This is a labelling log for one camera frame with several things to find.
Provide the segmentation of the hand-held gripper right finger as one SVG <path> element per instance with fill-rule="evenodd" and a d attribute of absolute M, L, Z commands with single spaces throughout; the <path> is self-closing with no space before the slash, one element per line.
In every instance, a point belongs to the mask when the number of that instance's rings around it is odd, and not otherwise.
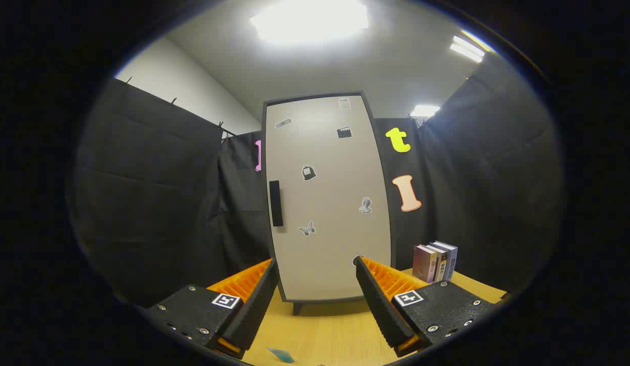
<path fill-rule="evenodd" d="M 398 357 L 455 338 L 501 308 L 451 281 L 429 284 L 368 257 L 355 257 L 354 266 L 371 314 Z"/>

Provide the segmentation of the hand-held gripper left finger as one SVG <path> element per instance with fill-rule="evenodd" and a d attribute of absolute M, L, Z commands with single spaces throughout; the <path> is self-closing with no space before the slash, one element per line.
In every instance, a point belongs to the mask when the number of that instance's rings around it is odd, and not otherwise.
<path fill-rule="evenodd" d="M 268 259 L 208 287 L 187 285 L 143 317 L 174 341 L 204 356 L 241 360 L 259 332 L 278 283 Z"/>

